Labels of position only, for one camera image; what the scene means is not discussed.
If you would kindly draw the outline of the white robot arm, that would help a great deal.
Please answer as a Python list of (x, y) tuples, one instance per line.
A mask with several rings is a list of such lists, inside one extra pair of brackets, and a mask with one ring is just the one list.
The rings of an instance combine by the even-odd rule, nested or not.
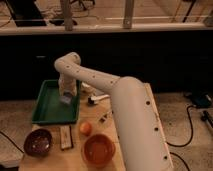
[(82, 67), (79, 62), (80, 56), (71, 52), (56, 59), (54, 67), (60, 74), (110, 95), (126, 171), (173, 171), (161, 121), (145, 84), (134, 77)]

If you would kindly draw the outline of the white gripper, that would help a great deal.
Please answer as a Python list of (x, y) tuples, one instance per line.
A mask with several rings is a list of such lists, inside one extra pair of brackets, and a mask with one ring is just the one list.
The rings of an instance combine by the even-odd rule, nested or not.
[(76, 80), (65, 75), (61, 75), (58, 80), (59, 94), (63, 95), (65, 92), (69, 92), (72, 96), (77, 95)]

